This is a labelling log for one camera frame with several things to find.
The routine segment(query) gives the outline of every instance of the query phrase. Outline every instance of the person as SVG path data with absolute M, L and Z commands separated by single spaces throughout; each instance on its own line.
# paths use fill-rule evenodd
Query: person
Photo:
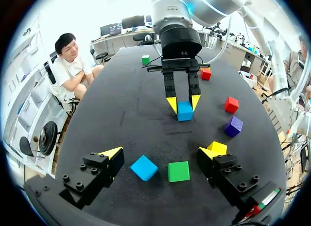
M 55 43 L 58 57 L 52 72 L 59 86 L 59 96 L 65 101 L 72 98 L 82 100 L 86 87 L 102 71 L 103 66 L 91 64 L 79 53 L 76 37 L 71 33 L 62 34 Z
M 289 87 L 297 87 L 307 59 L 308 53 L 307 39 L 304 36 L 300 36 L 299 41 L 300 41 L 300 51 L 298 52 L 292 51 L 289 57 L 283 61 Z M 271 92 L 274 92 L 273 81 L 274 81 L 273 76 L 270 76 L 268 83 Z M 311 98 L 310 84 L 311 84 L 311 75 L 309 75 L 302 91 L 302 93 L 306 95 L 307 99 Z M 299 104 L 301 105 L 299 106 L 300 109 L 303 109 L 305 107 L 305 104 L 301 97 L 299 97 Z

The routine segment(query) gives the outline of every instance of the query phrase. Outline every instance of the small green cube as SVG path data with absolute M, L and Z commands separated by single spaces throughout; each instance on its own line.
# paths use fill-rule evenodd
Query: small green cube
M 169 163 L 169 182 L 190 180 L 188 161 Z
M 141 57 L 141 61 L 142 61 L 142 64 L 143 64 L 143 65 L 148 64 L 148 63 L 150 62 L 150 56 L 149 56 L 149 55 L 143 55 L 143 56 Z

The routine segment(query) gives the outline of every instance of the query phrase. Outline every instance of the white t-shirt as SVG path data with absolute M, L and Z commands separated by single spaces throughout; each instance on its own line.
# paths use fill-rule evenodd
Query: white t-shirt
M 52 72 L 55 77 L 55 81 L 59 86 L 59 96 L 67 98 L 68 90 L 62 85 L 67 80 L 73 79 L 80 71 L 83 71 L 85 75 L 92 74 L 93 70 L 88 61 L 80 54 L 74 59 L 73 62 L 57 57 L 53 63 Z

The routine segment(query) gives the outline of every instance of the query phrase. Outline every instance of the blue cube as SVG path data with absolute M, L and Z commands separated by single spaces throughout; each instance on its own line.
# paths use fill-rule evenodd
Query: blue cube
M 189 101 L 177 103 L 177 119 L 180 122 L 191 121 L 193 117 L 192 106 Z
M 243 122 L 237 117 L 233 116 L 229 123 L 225 126 L 225 133 L 231 137 L 235 137 L 242 131 Z
M 131 166 L 131 170 L 137 174 L 143 181 L 148 181 L 157 171 L 157 166 L 146 156 L 142 155 Z

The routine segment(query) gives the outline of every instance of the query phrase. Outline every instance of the desk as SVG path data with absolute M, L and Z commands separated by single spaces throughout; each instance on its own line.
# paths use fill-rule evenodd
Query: desk
M 79 168 L 83 156 L 124 147 L 125 164 L 109 189 L 103 189 L 84 211 L 122 226 L 228 226 L 238 212 L 218 189 L 212 189 L 196 165 L 198 147 L 213 141 L 228 145 L 243 167 L 262 183 L 286 187 L 284 157 L 277 133 L 248 84 L 220 58 L 211 65 L 210 81 L 200 79 L 202 96 L 190 122 L 178 122 L 165 99 L 163 75 L 141 69 L 141 56 L 157 57 L 152 46 L 120 50 L 85 93 L 68 126 L 58 159 L 56 179 Z M 204 61 L 216 55 L 203 48 Z M 179 101 L 188 99 L 184 72 L 175 72 Z M 239 99 L 235 116 L 243 131 L 224 134 L 232 114 L 224 111 L 228 96 Z M 146 155 L 159 171 L 141 181 L 130 166 Z M 169 183 L 169 162 L 189 161 L 190 180 Z M 285 196 L 269 212 L 280 216 Z
M 138 42 L 133 40 L 133 36 L 137 33 L 153 33 L 155 35 L 153 29 L 140 29 L 135 32 L 101 37 L 93 41 L 91 46 L 95 50 L 96 55 L 103 52 L 112 55 L 117 53 L 121 47 L 136 46 Z
M 250 68 L 245 68 L 243 71 L 246 71 L 248 73 L 258 75 L 260 72 L 260 66 L 262 62 L 264 61 L 263 58 L 260 56 L 252 53 L 249 49 L 243 47 L 240 45 L 239 42 L 229 41 L 227 45 L 227 49 L 223 54 L 223 57 L 227 60 L 227 62 L 236 70 L 240 70 L 243 60 L 246 58 L 248 59 L 252 64 Z

